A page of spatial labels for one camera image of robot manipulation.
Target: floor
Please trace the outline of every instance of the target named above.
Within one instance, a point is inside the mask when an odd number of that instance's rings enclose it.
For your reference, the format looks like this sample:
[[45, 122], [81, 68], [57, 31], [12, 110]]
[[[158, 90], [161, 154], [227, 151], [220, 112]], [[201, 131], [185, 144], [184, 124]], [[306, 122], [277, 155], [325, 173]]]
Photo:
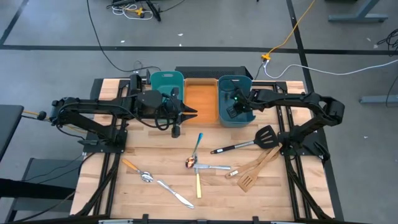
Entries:
[[[50, 111], [52, 100], [64, 96], [89, 97], [94, 78], [125, 77], [98, 51], [87, 15], [86, 2], [59, 3], [51, 0], [0, 0], [0, 34], [6, 30], [19, 6], [27, 2], [21, 16], [0, 45], [0, 103], [24, 105], [30, 111]], [[162, 9], [179, 0], [157, 1]], [[311, 0], [292, 0], [301, 16]], [[375, 46], [396, 29], [398, 2], [380, 1], [372, 10], [389, 19], [374, 24], [342, 24], [327, 21], [329, 14], [353, 13], [365, 0], [356, 2], [316, 1], [299, 25], [304, 49], [327, 49], [326, 54], [306, 54], [308, 65], [332, 72], [348, 72], [390, 62], [397, 56], [373, 55], [386, 50]], [[106, 6], [109, 0], [90, 0], [91, 14], [99, 39], [113, 51], [111, 60], [131, 69], [135, 60], [163, 70], [176, 66], [241, 66], [255, 74], [261, 53], [255, 48], [280, 44], [292, 29], [287, 1], [279, 0], [186, 0], [156, 20], [134, 21], [115, 16]], [[73, 49], [60, 46], [75, 46]], [[173, 47], [174, 51], [129, 50], [128, 46]], [[185, 51], [184, 47], [247, 47], [247, 52]], [[268, 72], [277, 76], [283, 69], [302, 61], [294, 37], [272, 54]], [[351, 55], [332, 55], [332, 50], [353, 50]], [[345, 220], [366, 223], [395, 223], [398, 219], [398, 132], [397, 108], [361, 105], [363, 95], [385, 95], [398, 63], [356, 75], [333, 76], [310, 72], [317, 93], [332, 96], [346, 105], [343, 123], [325, 128]], [[268, 80], [262, 72], [259, 80]], [[300, 68], [292, 68], [281, 80], [304, 80]], [[392, 89], [398, 93], [398, 87]], [[0, 163], [0, 177], [19, 180], [30, 157], [74, 159], [81, 154], [75, 139], [47, 123], [23, 119]], [[8, 198], [0, 206], [7, 208]], [[0, 212], [3, 221], [7, 209]], [[48, 214], [43, 218], [65, 214]]]

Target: teal plastic bin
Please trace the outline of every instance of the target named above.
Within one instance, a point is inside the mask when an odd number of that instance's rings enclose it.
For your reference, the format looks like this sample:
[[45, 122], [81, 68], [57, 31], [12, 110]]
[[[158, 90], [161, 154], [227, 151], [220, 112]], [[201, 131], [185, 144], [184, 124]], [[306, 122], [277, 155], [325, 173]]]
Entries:
[[177, 99], [184, 100], [184, 76], [180, 72], [155, 72], [150, 76], [153, 90], [170, 95], [173, 88], [178, 88]]
[[241, 113], [235, 118], [230, 118], [226, 109], [233, 106], [235, 100], [229, 96], [239, 87], [245, 95], [250, 93], [252, 81], [250, 78], [241, 75], [225, 75], [218, 80], [218, 108], [220, 114], [220, 123], [226, 128], [240, 128], [248, 125], [256, 117], [253, 111]]

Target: teal handle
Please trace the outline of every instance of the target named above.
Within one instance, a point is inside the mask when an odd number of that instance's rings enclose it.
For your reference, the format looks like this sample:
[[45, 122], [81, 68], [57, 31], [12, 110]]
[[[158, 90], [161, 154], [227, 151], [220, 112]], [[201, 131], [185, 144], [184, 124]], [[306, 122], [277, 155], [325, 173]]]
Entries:
[[197, 145], [195, 146], [195, 148], [198, 147], [198, 145], [199, 145], [200, 140], [202, 139], [202, 137], [203, 137], [203, 133], [200, 133], [199, 136], [198, 136], [198, 141], [197, 141]]
[[198, 136], [197, 145], [195, 146], [195, 149], [193, 150], [193, 153], [192, 153], [192, 157], [195, 158], [195, 162], [196, 162], [196, 153], [197, 153], [198, 145], [199, 145], [200, 140], [201, 140], [202, 137], [203, 137], [203, 133], [200, 133], [199, 136]]

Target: spoon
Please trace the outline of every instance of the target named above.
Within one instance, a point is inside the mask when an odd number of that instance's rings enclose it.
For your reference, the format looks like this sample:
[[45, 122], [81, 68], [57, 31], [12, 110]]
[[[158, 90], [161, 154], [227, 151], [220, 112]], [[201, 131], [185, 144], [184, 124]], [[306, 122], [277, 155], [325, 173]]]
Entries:
[[202, 137], [203, 137], [203, 133], [200, 133], [199, 136], [198, 136], [197, 145], [195, 146], [195, 149], [193, 150], [192, 156], [189, 157], [189, 158], [185, 161], [185, 167], [191, 168], [191, 167], [193, 167], [193, 165], [197, 162], [197, 160], [198, 160], [197, 149], [198, 149], [198, 145], [199, 145], [200, 140], [201, 140]]
[[139, 170], [136, 166], [134, 166], [130, 161], [128, 161], [127, 159], [122, 159], [122, 162], [129, 166], [130, 168], [134, 169], [135, 171], [137, 171], [137, 173], [139, 173], [141, 175], [141, 179], [147, 183], [151, 183], [152, 181], [154, 181], [154, 178], [152, 177], [152, 175], [148, 172], [143, 172], [141, 170]]

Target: butcher block tabletop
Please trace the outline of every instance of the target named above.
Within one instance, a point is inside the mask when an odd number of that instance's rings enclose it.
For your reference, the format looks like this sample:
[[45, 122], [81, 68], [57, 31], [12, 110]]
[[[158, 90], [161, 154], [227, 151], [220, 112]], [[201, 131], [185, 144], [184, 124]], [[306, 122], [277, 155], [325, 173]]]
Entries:
[[[99, 98], [115, 98], [118, 84], [118, 79], [104, 79]], [[303, 82], [287, 82], [287, 87], [289, 93], [304, 91]], [[306, 108], [292, 108], [292, 113], [295, 124], [303, 124], [311, 118], [310, 111]], [[268, 163], [260, 171], [256, 184], [247, 193], [237, 185], [239, 177], [225, 178], [227, 170], [202, 169], [199, 170], [202, 198], [197, 198], [195, 172], [185, 167], [185, 160], [192, 155], [199, 133], [203, 133], [198, 147], [198, 159], [202, 164], [227, 165], [236, 169], [257, 159], [264, 151], [257, 145], [221, 154], [210, 154], [210, 151], [217, 148], [252, 141], [256, 132], [269, 124], [275, 132], [279, 131], [275, 108], [266, 109], [264, 112], [255, 111], [254, 115], [256, 119], [244, 128], [223, 128], [219, 123], [183, 123], [181, 136], [175, 139], [171, 138], [171, 128], [160, 131], [134, 120], [128, 121], [126, 149], [121, 159], [127, 159], [140, 170], [150, 172], [154, 179], [164, 180], [195, 208], [189, 209], [184, 206], [156, 181], [142, 181], [136, 171], [120, 162], [111, 218], [142, 218], [143, 214], [149, 214], [150, 219], [252, 220], [253, 216], [257, 216], [263, 221], [293, 221], [287, 173], [282, 156]], [[111, 117], [95, 115], [95, 121], [110, 124]], [[97, 153], [83, 164], [71, 214], [81, 210], [96, 190], [103, 157], [104, 154]], [[315, 156], [302, 156], [301, 159], [308, 191], [323, 211], [334, 217], [321, 160]], [[102, 197], [100, 213], [104, 213], [105, 210], [108, 188], [109, 186]], [[303, 217], [302, 197], [297, 188], [296, 191], [300, 216]]]

